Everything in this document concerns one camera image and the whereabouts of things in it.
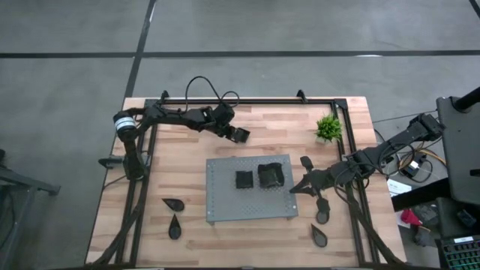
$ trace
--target black teardrop-shaped piece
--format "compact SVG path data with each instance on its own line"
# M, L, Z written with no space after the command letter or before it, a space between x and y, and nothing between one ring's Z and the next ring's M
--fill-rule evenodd
M323 233L320 229L315 227L313 224L311 224L311 226L312 226L313 243L315 243L315 245L321 248L326 247L327 243L329 242L329 240L327 239L327 235L325 235L325 233Z
M326 212L326 213L323 213L321 211L318 211L316 213L316 222L318 222L319 224L326 224L327 222L329 222L329 219L330 219L330 212Z
M185 204L180 199L162 199L170 209L175 212L181 212L185 209Z
M330 205L329 201L319 195L318 200L316 201L316 207L318 208L318 213L316 213L316 222L319 224L326 224L330 219Z
M182 228L180 227L179 220L177 216L174 214L172 218L172 222L170 222L170 228L168 228L168 236L172 240L179 239L182 235Z

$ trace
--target yellow cable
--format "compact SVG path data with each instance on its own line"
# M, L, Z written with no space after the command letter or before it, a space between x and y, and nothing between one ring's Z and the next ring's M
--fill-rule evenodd
M431 156L432 158L435 158L435 159L437 159L438 161L440 161L441 163L443 163L443 165L447 166L446 161L445 161L443 158L437 156L436 154L434 154L434 153L432 153L432 152L430 152L430 151L428 151L428 150L425 151L425 149L419 150L419 152L424 153L424 154L426 154L426 155L429 155L429 156Z

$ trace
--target keyboard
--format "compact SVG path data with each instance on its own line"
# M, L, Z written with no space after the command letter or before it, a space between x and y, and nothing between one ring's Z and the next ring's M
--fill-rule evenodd
M443 268L480 269L480 235L442 239L436 244Z

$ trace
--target wooden table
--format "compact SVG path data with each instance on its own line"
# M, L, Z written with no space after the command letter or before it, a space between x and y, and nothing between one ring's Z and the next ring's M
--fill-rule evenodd
M357 148L375 146L377 141L366 99L346 99ZM144 98L128 98L124 108L143 107L144 101ZM316 120L330 112L328 105L239 105L235 108L231 124L251 132L244 145L220 139L208 131L198 133L186 127L158 125L137 265L356 266L348 208L333 189L323 191L331 206L330 221L325 225L314 220L317 212L315 199L305 194L296 196L298 217L292 220L228 221L217 222L214 226L206 222L206 159L289 154L295 183L299 182L305 173L300 164L301 156L308 155L313 165L320 169L339 161L336 143L322 145L315 141ZM112 153L124 154L118 139ZM106 183L123 174L121 168L110 170ZM124 180L112 184L103 192L87 262L97 259L119 231L127 189L128 181ZM183 232L177 241L168 236L173 212L161 200L169 197L185 203L185 210L177 213ZM367 198L375 230L395 255L405 260L392 201L381 175L370 177ZM328 236L327 247L314 245L311 224ZM362 239L368 257L368 242L364 233ZM130 244L131 241L127 241L127 254Z

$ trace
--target potted plant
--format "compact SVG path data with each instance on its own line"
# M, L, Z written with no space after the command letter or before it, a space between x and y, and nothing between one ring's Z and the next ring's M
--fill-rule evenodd
M319 143L331 143L333 139L339 140L342 136L340 120L333 115L324 116L316 122L316 141Z

